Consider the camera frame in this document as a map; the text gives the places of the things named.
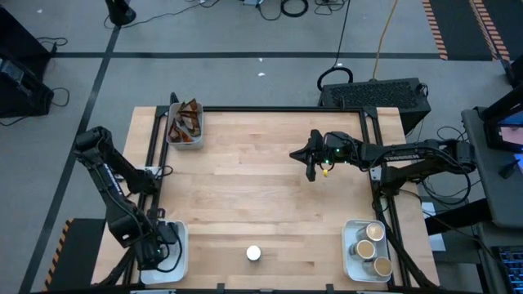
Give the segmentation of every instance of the yellow cable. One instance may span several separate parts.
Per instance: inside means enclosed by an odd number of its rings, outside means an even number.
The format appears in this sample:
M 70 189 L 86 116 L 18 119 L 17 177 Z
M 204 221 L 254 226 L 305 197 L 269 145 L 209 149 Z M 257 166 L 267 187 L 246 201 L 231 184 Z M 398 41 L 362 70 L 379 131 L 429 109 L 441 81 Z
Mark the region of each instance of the yellow cable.
M 391 22 L 392 15 L 394 15 L 394 11 L 396 10 L 397 5 L 398 5 L 398 0 L 394 0 L 394 6 L 392 6 L 391 14 L 389 15 L 389 18 L 387 19 L 387 23 L 385 24 L 385 29 L 383 29 L 382 37 L 379 38 L 378 53 L 376 54 L 376 63 L 374 64 L 373 79 L 376 78 L 376 71 L 378 71 L 379 52 L 382 50 L 383 37 L 385 37 L 385 33 L 387 32 L 387 28 L 389 26 L 389 23 Z

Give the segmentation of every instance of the white tray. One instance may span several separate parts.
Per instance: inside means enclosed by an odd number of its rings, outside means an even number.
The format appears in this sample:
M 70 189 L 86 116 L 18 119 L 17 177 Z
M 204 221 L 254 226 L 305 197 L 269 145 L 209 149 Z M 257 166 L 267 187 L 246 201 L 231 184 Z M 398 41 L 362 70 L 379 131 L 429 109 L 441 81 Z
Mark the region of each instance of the white tray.
M 182 254 L 180 258 L 180 263 L 178 266 L 170 273 L 161 273 L 157 270 L 142 270 L 140 272 L 140 280 L 145 285 L 156 284 L 156 283 L 173 283 L 178 282 L 186 276 L 187 270 L 189 267 L 189 230 L 187 226 L 181 221 L 168 221 L 167 223 L 172 222 L 178 226 L 178 237 L 182 244 Z M 169 251 L 172 256 L 178 256 L 179 247 L 178 244 L 169 245 Z M 160 269 L 171 269 L 176 263 L 176 258 L 167 258 L 165 261 L 159 263 L 158 267 Z
M 348 220 L 342 229 L 342 251 L 343 251 L 343 271 L 349 278 L 358 282 L 369 283 L 386 283 L 391 279 L 391 276 L 386 278 L 371 276 L 363 269 L 363 260 L 359 260 L 349 254 L 349 247 L 352 243 L 358 241 L 356 232 L 368 224 L 379 224 L 385 232 L 385 226 L 379 220 Z M 376 247 L 376 255 L 374 257 L 389 258 L 387 251 L 387 236 L 383 234 L 383 239 L 379 242 L 373 242 Z

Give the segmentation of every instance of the cup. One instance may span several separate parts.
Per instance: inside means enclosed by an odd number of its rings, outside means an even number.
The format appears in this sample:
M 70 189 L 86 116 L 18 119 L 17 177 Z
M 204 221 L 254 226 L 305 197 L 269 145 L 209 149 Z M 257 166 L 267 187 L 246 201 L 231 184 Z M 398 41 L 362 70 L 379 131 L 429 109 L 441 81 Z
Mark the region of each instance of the cup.
M 370 223 L 356 232 L 358 240 L 369 240 L 370 242 L 378 242 L 385 237 L 385 231 L 378 223 Z
M 392 274 L 392 263 L 386 257 L 378 257 L 364 261 L 363 269 L 373 277 L 387 278 Z
M 349 247 L 349 254 L 357 259 L 368 260 L 374 257 L 376 248 L 369 240 L 361 240 Z

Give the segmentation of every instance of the metal tray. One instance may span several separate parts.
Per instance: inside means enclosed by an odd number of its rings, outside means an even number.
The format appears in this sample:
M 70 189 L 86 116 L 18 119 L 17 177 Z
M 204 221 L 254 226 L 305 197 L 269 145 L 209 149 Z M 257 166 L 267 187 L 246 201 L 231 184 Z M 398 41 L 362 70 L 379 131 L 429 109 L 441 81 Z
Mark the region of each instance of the metal tray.
M 367 274 L 363 269 L 363 261 L 358 260 L 349 254 L 349 247 L 352 243 L 358 241 L 356 232 L 364 226 L 376 223 L 383 228 L 385 232 L 385 226 L 379 220 L 348 220 L 342 229 L 342 251 L 343 251 L 343 271 L 349 278 L 352 278 L 358 282 L 369 282 L 369 283 L 386 283 L 391 279 L 391 276 L 386 278 L 371 276 Z M 379 242 L 373 242 L 376 247 L 375 257 L 386 257 L 390 258 L 387 251 L 387 236 L 384 235 L 383 239 Z

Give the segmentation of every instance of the small white cup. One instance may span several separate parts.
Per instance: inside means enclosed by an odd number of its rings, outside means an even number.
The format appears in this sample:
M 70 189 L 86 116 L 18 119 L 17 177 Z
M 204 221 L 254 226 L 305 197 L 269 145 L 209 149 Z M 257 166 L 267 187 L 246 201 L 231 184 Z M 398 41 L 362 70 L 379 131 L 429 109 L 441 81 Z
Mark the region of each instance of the small white cup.
M 262 256 L 262 250 L 258 246 L 251 246 L 247 248 L 247 258 L 250 261 L 258 261 Z

